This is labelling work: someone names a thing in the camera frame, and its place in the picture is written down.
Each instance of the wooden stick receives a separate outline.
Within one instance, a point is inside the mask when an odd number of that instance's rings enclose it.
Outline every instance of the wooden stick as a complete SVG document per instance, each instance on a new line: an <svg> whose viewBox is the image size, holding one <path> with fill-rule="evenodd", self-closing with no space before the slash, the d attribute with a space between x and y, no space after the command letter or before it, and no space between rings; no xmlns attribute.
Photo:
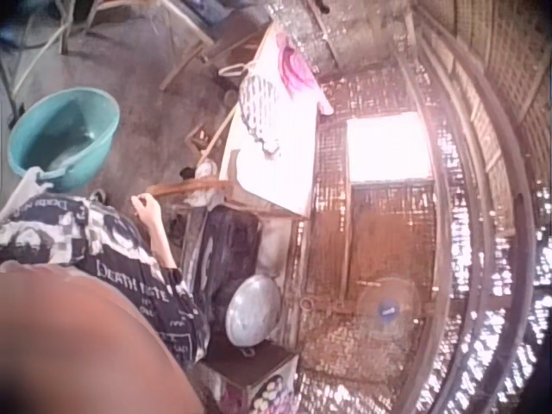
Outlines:
<svg viewBox="0 0 552 414"><path fill-rule="evenodd" d="M210 190L213 188L224 189L231 186L232 183L229 181L208 177L205 179L187 179L178 184L151 185L146 189L146 192L154 197L161 198L178 194L188 194L198 190Z"/></svg>
<svg viewBox="0 0 552 414"><path fill-rule="evenodd" d="M232 119L232 116L235 114L235 110L238 107L238 105L234 105L234 108L226 115L226 118L224 118L223 123L221 123L221 126L218 127L218 130L213 135L213 138L210 140L209 146L205 149L203 154L201 155L201 158L198 161L198 166L203 163L207 157L209 156L210 152L212 151L213 147L215 146L216 142L220 138L220 136L223 134L224 129L229 124L230 120Z"/></svg>

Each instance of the teal plastic basin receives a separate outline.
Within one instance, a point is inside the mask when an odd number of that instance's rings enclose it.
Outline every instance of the teal plastic basin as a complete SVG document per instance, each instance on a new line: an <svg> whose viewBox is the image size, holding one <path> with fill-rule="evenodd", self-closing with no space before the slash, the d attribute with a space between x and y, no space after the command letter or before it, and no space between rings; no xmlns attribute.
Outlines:
<svg viewBox="0 0 552 414"><path fill-rule="evenodd" d="M11 169L23 176L39 166L56 192L88 184L107 157L120 110L107 92L74 88L35 103L17 122L8 143Z"/></svg>

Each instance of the patterned shirt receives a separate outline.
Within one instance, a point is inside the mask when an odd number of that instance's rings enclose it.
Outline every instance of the patterned shirt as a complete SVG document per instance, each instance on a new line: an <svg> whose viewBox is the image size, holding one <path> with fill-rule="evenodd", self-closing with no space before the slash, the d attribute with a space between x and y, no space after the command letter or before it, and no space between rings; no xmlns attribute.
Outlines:
<svg viewBox="0 0 552 414"><path fill-rule="evenodd" d="M0 263L75 266L126 296L183 368L204 357L210 338L182 274L154 258L130 220L116 210L59 194L30 198L0 223Z"/></svg>

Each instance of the table leg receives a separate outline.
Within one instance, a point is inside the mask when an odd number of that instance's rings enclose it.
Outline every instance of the table leg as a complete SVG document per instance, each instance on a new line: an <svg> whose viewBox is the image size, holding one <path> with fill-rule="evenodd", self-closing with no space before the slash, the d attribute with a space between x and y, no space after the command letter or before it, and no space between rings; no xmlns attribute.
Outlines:
<svg viewBox="0 0 552 414"><path fill-rule="evenodd" d="M163 82L161 82L159 89L164 91L167 88L167 86L169 86L169 84L174 80L174 78L176 78L177 75L180 72L182 72L185 67L190 65L191 61L194 60L201 53L202 50L204 50L204 45L203 45L203 42L200 41L199 43L196 44L196 46L192 49L192 51L189 54L185 53L182 56L182 60L180 61L180 63L176 65L169 72L168 75L166 75L166 78L163 80Z"/></svg>

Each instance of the concrete floor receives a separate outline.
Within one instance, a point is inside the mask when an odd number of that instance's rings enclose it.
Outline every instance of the concrete floor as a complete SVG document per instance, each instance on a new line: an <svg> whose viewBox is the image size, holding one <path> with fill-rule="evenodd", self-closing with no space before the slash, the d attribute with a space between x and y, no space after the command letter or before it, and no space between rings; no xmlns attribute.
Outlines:
<svg viewBox="0 0 552 414"><path fill-rule="evenodd" d="M179 32L183 47L197 41L185 29ZM198 61L165 92L159 90L172 67L169 39L162 16L152 12L123 23L97 25L88 35L76 34L70 39L68 56L59 55L57 45L51 47L20 94L27 108L47 94L74 86L100 88L116 99L121 123L111 152L93 182L77 193L102 187L110 204L125 213L131 211L131 195L152 184L179 181L180 169L196 162L183 143L186 134L200 122L214 132L228 111L222 104L224 91L203 73ZM26 67L33 53L24 55L21 67ZM9 107L5 102L2 106L0 205L17 183L5 150Z"/></svg>

